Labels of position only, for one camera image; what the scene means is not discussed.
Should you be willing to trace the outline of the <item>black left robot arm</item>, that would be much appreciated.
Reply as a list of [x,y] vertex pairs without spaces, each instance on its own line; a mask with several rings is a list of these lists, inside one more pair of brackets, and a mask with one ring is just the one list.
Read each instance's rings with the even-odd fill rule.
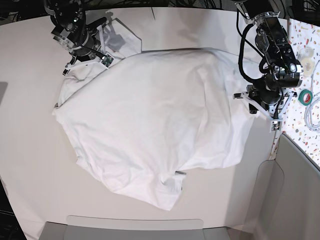
[[[301,85],[300,75],[303,67],[296,59],[289,43],[285,28],[279,22],[279,13],[275,12],[268,0],[237,0],[237,16],[243,17],[247,26],[238,34],[241,37],[238,56],[240,75],[249,83],[247,97],[249,112],[265,110],[272,119],[278,119],[284,109],[284,100],[289,97],[286,91]],[[243,60],[247,34],[256,27],[255,43],[251,46],[260,56],[259,71],[262,76],[252,78],[245,73]]]

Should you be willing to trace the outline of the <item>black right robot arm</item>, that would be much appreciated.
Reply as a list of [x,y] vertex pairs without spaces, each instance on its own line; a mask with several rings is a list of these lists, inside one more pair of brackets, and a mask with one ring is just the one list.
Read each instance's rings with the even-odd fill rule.
[[44,9],[54,24],[53,39],[72,56],[71,64],[104,57],[96,35],[98,27],[105,25],[107,18],[101,17],[87,24],[84,7],[83,0],[44,1]]

